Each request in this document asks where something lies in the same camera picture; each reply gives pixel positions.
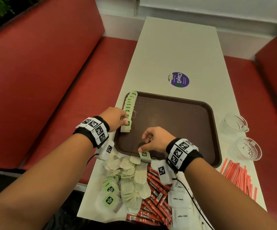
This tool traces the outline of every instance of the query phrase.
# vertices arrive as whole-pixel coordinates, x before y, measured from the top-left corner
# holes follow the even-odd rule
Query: sticker
[[[174,72],[168,76],[168,81],[176,87],[186,87],[190,83],[188,77],[183,73]]]

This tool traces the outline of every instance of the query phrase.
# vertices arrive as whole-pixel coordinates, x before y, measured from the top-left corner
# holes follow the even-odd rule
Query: wire
[[[95,153],[93,156],[91,156],[91,158],[87,161],[87,163],[86,164],[88,164],[89,163],[89,161],[94,157],[94,156],[96,156],[96,155],[99,155],[99,153]]]
[[[190,195],[190,192],[188,192],[186,186],[185,186],[179,179],[177,179],[177,178],[173,178],[172,180],[177,180],[178,182],[180,182],[180,183],[184,186],[184,188],[185,188],[185,190],[187,191],[188,195],[189,195],[190,198],[192,199],[192,201],[193,201],[195,207],[197,208],[199,214],[202,216],[202,218],[203,218],[204,221],[208,224],[208,226],[209,226],[212,230],[214,230],[214,228],[212,228],[212,226],[206,221],[205,217],[204,217],[204,216],[202,215],[202,213],[200,212],[200,210],[199,210],[199,208],[197,207],[197,205],[196,205],[196,203],[195,203],[193,197]]]

